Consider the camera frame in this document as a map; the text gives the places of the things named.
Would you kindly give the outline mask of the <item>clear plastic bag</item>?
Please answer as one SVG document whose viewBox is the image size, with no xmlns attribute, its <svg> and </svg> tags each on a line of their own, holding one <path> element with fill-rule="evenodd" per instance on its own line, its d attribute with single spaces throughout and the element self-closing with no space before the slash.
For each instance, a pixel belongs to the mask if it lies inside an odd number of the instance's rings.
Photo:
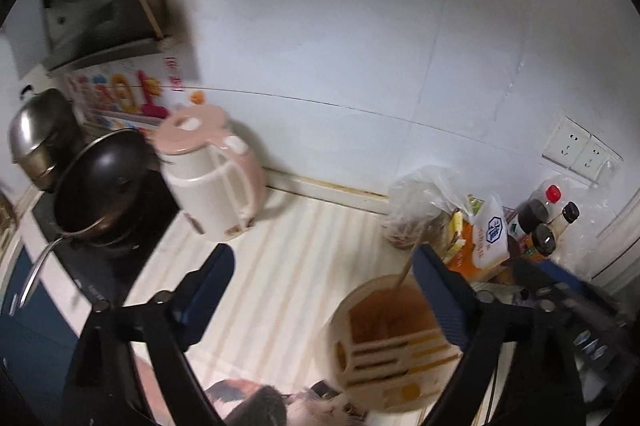
<svg viewBox="0 0 640 426">
<path fill-rule="evenodd" d="M 395 181 L 388 190 L 383 236 L 394 247 L 407 249 L 443 213 L 459 210 L 472 223 L 474 209 L 468 183 L 452 168 L 423 166 Z"/>
</svg>

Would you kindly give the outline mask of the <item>black wok pan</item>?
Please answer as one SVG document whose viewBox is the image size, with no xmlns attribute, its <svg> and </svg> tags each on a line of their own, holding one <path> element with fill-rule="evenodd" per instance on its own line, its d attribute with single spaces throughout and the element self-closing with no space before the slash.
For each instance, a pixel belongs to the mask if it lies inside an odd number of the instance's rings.
<svg viewBox="0 0 640 426">
<path fill-rule="evenodd" d="M 53 223 L 58 236 L 30 268 L 17 299 L 18 308 L 29 302 L 56 246 L 101 235 L 128 211 L 149 172 L 151 155 L 143 133 L 134 129 L 104 134 L 81 149 L 54 194 Z"/>
</svg>

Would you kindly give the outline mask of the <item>beige utensil holder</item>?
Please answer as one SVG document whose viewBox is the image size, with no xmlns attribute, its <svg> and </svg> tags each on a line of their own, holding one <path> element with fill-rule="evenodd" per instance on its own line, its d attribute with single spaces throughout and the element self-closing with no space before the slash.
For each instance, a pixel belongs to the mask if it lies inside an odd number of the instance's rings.
<svg viewBox="0 0 640 426">
<path fill-rule="evenodd" d="M 386 414 L 431 406 L 462 357 L 413 276 L 370 279 L 345 296 L 319 333 L 322 380 L 354 406 Z"/>
</svg>

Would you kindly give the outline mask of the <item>light wooden chopstick gold band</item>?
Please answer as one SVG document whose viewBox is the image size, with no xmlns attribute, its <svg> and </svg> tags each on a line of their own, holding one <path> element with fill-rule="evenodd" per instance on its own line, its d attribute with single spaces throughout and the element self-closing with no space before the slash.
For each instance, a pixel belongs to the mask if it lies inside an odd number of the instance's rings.
<svg viewBox="0 0 640 426">
<path fill-rule="evenodd" d="M 427 235 L 429 227 L 430 226 L 428 224 L 425 224 L 424 227 L 422 227 L 422 229 L 420 230 L 420 234 L 418 235 L 416 241 L 410 249 L 409 257 L 407 258 L 407 261 L 402 267 L 402 270 L 398 274 L 397 279 L 393 285 L 393 291 L 398 290 L 401 287 L 402 283 L 405 282 L 405 279 L 411 270 L 413 252 L 424 242 L 425 235 Z"/>
</svg>

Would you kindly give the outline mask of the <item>stainless steel pot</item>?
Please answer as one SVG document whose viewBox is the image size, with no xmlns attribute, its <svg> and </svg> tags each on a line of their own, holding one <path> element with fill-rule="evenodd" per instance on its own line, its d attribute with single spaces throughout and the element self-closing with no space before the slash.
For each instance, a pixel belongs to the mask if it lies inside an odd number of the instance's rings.
<svg viewBox="0 0 640 426">
<path fill-rule="evenodd" d="M 58 89 L 33 93 L 12 118 L 12 161 L 40 191 L 54 192 L 64 171 L 85 146 L 73 105 Z"/>
</svg>

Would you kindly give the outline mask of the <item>black induction cooktop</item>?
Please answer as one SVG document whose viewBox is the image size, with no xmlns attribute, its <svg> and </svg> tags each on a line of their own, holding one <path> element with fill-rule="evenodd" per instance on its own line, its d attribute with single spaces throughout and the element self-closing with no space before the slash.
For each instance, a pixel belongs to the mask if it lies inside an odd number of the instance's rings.
<svg viewBox="0 0 640 426">
<path fill-rule="evenodd" d="M 64 242 L 51 256 L 92 303 L 106 300 L 120 307 L 177 213 L 162 175 L 151 170 L 114 227 L 89 239 Z"/>
</svg>

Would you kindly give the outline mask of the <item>black cap sauce bottle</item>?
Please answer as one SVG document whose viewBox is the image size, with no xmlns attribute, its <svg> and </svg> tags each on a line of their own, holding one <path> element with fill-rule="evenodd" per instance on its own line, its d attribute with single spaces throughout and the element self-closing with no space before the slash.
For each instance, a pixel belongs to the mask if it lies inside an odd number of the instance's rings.
<svg viewBox="0 0 640 426">
<path fill-rule="evenodd" d="M 549 223 L 553 236 L 559 238 L 579 216 L 580 211 L 578 206 L 574 201 L 568 201 L 561 212 Z"/>
</svg>

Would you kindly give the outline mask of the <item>orange label sauce bottle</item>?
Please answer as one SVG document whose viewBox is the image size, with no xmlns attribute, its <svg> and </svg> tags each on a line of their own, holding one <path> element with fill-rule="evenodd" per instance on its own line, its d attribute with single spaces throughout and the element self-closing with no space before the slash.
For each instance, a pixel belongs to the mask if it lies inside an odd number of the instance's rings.
<svg viewBox="0 0 640 426">
<path fill-rule="evenodd" d="M 556 239 L 548 224 L 539 224 L 520 241 L 521 255 L 532 262 L 547 260 L 555 252 Z"/>
</svg>

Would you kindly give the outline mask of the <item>pink white electric kettle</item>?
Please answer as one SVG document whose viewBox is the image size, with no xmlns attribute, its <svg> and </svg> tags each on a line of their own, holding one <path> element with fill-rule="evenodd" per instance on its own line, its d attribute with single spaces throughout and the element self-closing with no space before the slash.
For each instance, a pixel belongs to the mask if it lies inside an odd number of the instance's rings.
<svg viewBox="0 0 640 426">
<path fill-rule="evenodd" d="M 266 199 L 265 171 L 222 108 L 174 112 L 153 145 L 172 196 L 198 233 L 227 242 L 254 224 Z"/>
</svg>

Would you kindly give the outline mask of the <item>blue cabinet drawers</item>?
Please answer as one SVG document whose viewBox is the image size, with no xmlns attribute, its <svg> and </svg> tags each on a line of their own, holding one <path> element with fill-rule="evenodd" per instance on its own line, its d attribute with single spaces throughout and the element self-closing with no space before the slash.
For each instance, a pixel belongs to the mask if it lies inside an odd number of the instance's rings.
<svg viewBox="0 0 640 426">
<path fill-rule="evenodd" d="M 25 307 L 17 307 L 31 266 L 27 251 L 21 249 L 1 308 L 1 363 L 40 420 L 52 422 L 60 415 L 77 335 L 43 286 Z"/>
</svg>

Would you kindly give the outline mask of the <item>large plastic bag right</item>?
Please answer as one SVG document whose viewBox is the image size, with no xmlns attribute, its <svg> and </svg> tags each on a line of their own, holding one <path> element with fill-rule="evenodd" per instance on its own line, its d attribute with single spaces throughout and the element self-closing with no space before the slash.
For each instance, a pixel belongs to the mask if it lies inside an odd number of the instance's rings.
<svg viewBox="0 0 640 426">
<path fill-rule="evenodd" d="M 579 209 L 578 219 L 559 238 L 550 260 L 578 277 L 590 279 L 599 235 L 615 217 L 611 184 L 608 181 L 584 184 L 566 175 L 555 175 L 546 183 L 556 185 L 561 191 L 558 210 L 569 201 Z"/>
</svg>

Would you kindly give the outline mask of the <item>colourful wall sticker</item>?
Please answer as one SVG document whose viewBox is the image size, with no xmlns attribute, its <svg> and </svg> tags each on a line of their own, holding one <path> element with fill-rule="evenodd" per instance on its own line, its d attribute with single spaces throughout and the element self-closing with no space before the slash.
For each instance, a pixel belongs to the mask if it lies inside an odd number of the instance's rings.
<svg viewBox="0 0 640 426">
<path fill-rule="evenodd" d="M 112 60 L 64 74 L 64 84 L 85 123 L 154 130 L 172 113 L 207 102 L 175 55 Z"/>
</svg>

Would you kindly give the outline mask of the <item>red cap soy sauce bottle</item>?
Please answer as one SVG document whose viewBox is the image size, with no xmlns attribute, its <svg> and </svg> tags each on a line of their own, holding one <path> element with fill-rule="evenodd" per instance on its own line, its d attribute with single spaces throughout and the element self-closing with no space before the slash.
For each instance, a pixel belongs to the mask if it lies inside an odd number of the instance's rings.
<svg viewBox="0 0 640 426">
<path fill-rule="evenodd" d="M 536 190 L 527 201 L 520 204 L 508 221 L 509 235 L 521 241 L 539 224 L 548 223 L 556 204 L 562 199 L 562 191 L 556 184 L 548 184 Z"/>
</svg>

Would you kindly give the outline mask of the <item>striped cat print mat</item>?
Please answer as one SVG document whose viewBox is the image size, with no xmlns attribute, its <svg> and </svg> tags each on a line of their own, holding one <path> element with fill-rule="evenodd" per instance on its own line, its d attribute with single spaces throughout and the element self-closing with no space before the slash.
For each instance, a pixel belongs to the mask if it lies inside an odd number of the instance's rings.
<svg viewBox="0 0 640 426">
<path fill-rule="evenodd" d="M 317 383 L 318 336 L 335 308 L 357 286 L 399 273 L 408 257 L 386 241 L 375 213 L 276 190 L 229 244 L 232 280 L 186 354 L 203 388 L 230 378 L 285 392 Z"/>
</svg>

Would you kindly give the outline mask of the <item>white wall socket panel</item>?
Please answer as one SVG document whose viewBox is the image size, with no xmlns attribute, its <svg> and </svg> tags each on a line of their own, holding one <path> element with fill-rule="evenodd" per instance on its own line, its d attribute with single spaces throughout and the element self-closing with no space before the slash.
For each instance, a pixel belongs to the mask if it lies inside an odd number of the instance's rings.
<svg viewBox="0 0 640 426">
<path fill-rule="evenodd" d="M 620 154 L 568 117 L 552 132 L 542 157 L 593 183 L 605 173 L 614 175 L 623 164 Z"/>
</svg>

